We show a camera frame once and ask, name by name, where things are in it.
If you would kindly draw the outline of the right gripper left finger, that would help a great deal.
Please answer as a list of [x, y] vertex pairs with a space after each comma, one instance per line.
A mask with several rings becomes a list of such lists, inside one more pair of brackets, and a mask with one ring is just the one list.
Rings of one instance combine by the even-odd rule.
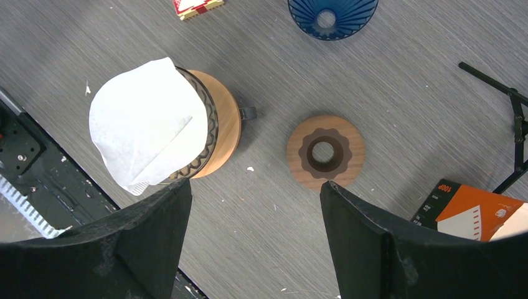
[[1, 245], [2, 298], [170, 298], [192, 206], [188, 179], [53, 239]]

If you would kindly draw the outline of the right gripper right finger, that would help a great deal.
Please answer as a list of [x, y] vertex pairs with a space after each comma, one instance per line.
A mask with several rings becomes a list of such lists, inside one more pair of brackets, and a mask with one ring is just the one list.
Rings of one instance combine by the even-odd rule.
[[526, 298], [527, 234], [492, 242], [416, 225], [335, 182], [321, 209], [343, 298]]

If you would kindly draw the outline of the white paper coffee filter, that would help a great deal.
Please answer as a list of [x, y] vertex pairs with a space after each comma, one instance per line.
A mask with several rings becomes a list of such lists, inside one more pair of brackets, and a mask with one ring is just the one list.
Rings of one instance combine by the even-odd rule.
[[194, 87], [165, 57], [107, 81], [92, 100], [89, 130], [115, 182], [139, 196], [202, 152], [207, 112]]

